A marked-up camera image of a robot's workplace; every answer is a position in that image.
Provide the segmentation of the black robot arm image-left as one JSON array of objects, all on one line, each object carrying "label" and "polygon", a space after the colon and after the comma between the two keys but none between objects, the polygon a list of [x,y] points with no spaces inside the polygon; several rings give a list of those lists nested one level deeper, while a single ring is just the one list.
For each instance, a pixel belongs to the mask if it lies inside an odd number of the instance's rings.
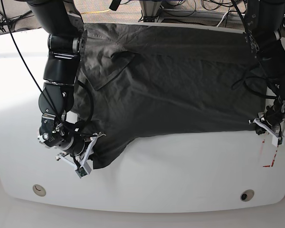
[{"label": "black robot arm image-left", "polygon": [[42,28],[49,34],[48,59],[44,84],[38,105],[42,112],[38,140],[48,148],[58,148],[56,156],[74,168],[82,178],[91,172],[87,163],[93,147],[102,133],[84,133],[92,119],[90,105],[86,121],[69,123],[67,113],[74,105],[74,87],[82,87],[92,102],[92,94],[77,77],[81,63],[80,52],[85,47],[86,31],[79,11],[72,0],[28,0],[27,4]]}]

